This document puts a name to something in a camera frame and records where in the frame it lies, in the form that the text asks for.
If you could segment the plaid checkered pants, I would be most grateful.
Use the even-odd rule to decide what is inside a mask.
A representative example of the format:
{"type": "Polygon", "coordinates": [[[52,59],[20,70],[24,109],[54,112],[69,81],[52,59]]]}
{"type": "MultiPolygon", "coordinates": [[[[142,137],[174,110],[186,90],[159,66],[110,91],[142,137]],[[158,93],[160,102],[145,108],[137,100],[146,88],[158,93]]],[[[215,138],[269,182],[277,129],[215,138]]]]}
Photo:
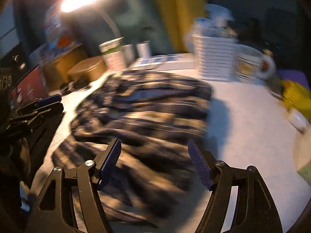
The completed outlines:
{"type": "Polygon", "coordinates": [[[120,157],[99,193],[104,211],[112,221],[158,227],[191,188],[187,145],[204,144],[211,95],[208,83],[172,73],[110,75],[76,108],[52,161],[78,167],[119,138],[120,157]]]}

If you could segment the cardboard box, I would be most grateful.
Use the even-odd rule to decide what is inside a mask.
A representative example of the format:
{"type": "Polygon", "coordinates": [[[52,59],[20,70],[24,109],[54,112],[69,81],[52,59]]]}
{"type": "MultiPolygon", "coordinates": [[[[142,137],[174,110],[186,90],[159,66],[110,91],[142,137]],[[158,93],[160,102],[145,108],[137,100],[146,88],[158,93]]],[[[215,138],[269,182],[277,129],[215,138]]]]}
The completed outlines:
{"type": "Polygon", "coordinates": [[[42,67],[48,92],[58,90],[63,83],[70,81],[67,73],[80,61],[88,58],[83,45],[80,45],[42,67]]]}

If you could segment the red screen tablet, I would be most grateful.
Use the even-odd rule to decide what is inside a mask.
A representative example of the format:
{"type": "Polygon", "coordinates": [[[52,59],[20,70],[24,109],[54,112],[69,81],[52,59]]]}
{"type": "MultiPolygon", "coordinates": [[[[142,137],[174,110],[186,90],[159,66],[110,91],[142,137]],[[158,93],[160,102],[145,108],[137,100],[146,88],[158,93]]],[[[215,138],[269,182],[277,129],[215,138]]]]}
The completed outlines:
{"type": "Polygon", "coordinates": [[[42,69],[37,65],[27,72],[11,90],[15,107],[35,99],[48,97],[46,81],[42,69]]]}

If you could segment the black folded garment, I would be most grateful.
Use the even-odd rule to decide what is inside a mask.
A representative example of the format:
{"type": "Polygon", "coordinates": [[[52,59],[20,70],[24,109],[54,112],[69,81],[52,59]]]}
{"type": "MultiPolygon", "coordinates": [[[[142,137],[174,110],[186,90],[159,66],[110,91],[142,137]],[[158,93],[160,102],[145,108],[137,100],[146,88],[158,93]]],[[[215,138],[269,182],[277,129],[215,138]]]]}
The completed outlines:
{"type": "Polygon", "coordinates": [[[28,187],[31,187],[36,172],[43,164],[47,150],[64,115],[65,113],[61,113],[48,118],[27,138],[31,163],[30,173],[25,181],[28,187]]]}

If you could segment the blue printed carton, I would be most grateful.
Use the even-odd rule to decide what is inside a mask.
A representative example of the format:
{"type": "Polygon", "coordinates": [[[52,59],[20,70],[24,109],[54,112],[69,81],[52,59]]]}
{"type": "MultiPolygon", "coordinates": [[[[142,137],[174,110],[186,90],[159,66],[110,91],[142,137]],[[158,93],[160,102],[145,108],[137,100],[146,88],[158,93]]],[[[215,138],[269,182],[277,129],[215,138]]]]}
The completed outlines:
{"type": "Polygon", "coordinates": [[[45,43],[29,55],[29,60],[33,65],[44,65],[45,63],[54,62],[62,55],[81,45],[81,43],[74,42],[66,47],[57,47],[45,43]]]}

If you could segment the brown paper food container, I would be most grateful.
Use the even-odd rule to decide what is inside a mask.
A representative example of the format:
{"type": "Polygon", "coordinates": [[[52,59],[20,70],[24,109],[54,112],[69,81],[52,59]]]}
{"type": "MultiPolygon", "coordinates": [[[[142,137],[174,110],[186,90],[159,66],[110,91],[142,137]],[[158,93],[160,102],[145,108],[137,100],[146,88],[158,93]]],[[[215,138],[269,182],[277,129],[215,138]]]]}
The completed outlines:
{"type": "Polygon", "coordinates": [[[73,82],[77,82],[81,77],[93,82],[98,80],[106,71],[107,67],[103,58],[96,56],[80,61],[68,71],[67,75],[73,82]]]}

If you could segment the white green small box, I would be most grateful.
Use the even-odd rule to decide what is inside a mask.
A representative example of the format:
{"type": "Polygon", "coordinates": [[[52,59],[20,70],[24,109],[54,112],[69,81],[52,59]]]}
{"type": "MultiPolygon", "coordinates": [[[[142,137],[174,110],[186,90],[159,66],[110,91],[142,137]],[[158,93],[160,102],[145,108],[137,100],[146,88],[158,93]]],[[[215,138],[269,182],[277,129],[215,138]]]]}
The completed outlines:
{"type": "Polygon", "coordinates": [[[102,58],[110,71],[116,72],[127,68],[122,41],[123,37],[120,37],[99,45],[102,58]]]}

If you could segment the snack bag red white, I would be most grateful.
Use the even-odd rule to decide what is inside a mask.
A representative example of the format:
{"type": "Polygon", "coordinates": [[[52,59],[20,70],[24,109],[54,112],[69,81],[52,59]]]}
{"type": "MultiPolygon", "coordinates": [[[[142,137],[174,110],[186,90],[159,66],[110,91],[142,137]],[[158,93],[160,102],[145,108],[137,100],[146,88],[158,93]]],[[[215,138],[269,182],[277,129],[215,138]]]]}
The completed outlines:
{"type": "Polygon", "coordinates": [[[45,13],[44,32],[48,48],[51,50],[64,50],[73,47],[75,41],[65,23],[61,6],[53,4],[45,13]]]}

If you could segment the yellow tissue box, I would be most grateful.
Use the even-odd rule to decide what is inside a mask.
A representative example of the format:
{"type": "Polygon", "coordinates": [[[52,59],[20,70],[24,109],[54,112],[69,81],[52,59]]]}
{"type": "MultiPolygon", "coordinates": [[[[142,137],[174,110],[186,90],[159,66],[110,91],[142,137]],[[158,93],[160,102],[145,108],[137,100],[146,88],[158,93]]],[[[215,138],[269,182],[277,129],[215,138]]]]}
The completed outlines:
{"type": "Polygon", "coordinates": [[[311,135],[310,128],[297,133],[293,148],[293,160],[297,173],[308,185],[311,184],[311,135]]]}

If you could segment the white power adapter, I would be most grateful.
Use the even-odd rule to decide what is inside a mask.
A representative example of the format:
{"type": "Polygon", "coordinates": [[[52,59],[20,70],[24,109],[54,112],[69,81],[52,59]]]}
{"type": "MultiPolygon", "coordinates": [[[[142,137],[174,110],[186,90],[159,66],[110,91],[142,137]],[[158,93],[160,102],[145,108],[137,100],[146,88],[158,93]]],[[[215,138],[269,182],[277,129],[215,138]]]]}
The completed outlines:
{"type": "Polygon", "coordinates": [[[143,41],[142,43],[138,43],[136,45],[136,48],[140,58],[149,59],[152,56],[149,41],[143,41]]]}

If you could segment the white small bottle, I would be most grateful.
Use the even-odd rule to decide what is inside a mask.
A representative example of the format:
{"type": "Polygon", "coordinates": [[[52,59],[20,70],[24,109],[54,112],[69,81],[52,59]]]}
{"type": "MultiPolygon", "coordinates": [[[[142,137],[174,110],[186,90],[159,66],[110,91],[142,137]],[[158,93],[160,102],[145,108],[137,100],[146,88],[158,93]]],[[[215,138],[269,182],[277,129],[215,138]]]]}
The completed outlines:
{"type": "Polygon", "coordinates": [[[288,111],[287,119],[301,133],[304,133],[310,125],[306,117],[295,108],[288,111]]]}

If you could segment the purple cloth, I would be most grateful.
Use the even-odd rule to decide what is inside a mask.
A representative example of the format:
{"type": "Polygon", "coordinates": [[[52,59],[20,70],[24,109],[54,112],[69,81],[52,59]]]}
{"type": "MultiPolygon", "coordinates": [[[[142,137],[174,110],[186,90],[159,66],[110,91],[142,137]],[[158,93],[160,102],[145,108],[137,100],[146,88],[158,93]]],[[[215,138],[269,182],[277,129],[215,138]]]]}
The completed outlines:
{"type": "Polygon", "coordinates": [[[299,83],[301,86],[304,86],[306,89],[310,90],[307,77],[303,72],[299,70],[279,69],[276,70],[276,73],[283,81],[294,81],[296,83],[299,83]]]}

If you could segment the white bear cartoon mug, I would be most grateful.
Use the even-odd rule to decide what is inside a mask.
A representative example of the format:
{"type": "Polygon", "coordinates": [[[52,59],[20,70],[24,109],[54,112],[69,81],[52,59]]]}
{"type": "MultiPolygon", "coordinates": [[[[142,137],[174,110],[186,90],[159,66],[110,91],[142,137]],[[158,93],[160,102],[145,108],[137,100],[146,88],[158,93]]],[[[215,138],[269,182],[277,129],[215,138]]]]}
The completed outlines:
{"type": "Polygon", "coordinates": [[[235,75],[237,80],[247,83],[256,78],[267,80],[276,71],[273,53],[264,49],[263,52],[247,46],[237,45],[237,65],[235,75]]]}

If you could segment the yellow curtain left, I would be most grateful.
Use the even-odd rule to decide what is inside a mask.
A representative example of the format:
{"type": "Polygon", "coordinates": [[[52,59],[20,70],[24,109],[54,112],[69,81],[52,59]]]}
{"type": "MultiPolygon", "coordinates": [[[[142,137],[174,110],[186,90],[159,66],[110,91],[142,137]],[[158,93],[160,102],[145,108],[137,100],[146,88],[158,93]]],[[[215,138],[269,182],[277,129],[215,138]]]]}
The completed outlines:
{"type": "Polygon", "coordinates": [[[193,20],[204,17],[207,0],[155,0],[173,48],[186,50],[183,37],[190,31],[193,20]]]}

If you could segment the white perforated plastic basket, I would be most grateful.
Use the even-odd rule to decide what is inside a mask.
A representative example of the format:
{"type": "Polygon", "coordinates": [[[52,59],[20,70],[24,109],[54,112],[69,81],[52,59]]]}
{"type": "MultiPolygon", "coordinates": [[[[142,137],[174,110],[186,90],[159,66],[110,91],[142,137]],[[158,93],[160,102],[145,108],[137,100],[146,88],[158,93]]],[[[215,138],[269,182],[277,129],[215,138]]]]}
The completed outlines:
{"type": "Polygon", "coordinates": [[[184,37],[188,52],[193,53],[201,79],[227,82],[232,79],[237,57],[237,34],[214,25],[211,19],[197,18],[184,37]]]}

